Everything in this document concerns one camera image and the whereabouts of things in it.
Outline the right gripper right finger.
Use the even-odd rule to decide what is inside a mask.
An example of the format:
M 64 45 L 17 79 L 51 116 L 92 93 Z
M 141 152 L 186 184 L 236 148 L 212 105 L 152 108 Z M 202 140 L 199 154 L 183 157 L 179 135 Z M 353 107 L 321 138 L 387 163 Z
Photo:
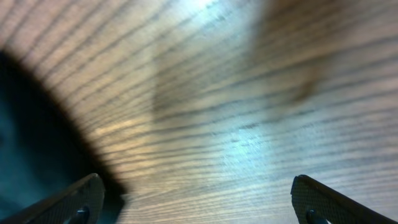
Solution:
M 294 178 L 290 194 L 300 224 L 397 224 L 307 175 Z

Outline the black t-shirt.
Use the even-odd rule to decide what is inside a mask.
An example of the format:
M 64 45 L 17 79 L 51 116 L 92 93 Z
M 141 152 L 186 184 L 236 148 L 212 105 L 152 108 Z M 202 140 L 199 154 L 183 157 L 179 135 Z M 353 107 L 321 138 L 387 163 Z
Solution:
M 92 173 L 105 186 L 98 221 L 116 223 L 124 206 L 124 187 L 30 70 L 1 52 L 1 218 Z

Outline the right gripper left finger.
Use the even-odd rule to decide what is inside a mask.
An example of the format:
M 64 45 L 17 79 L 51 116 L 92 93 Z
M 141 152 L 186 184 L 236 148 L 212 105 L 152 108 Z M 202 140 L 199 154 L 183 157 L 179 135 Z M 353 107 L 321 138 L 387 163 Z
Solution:
M 1 224 L 96 224 L 105 188 L 98 174 L 90 174 L 64 191 L 1 220 Z

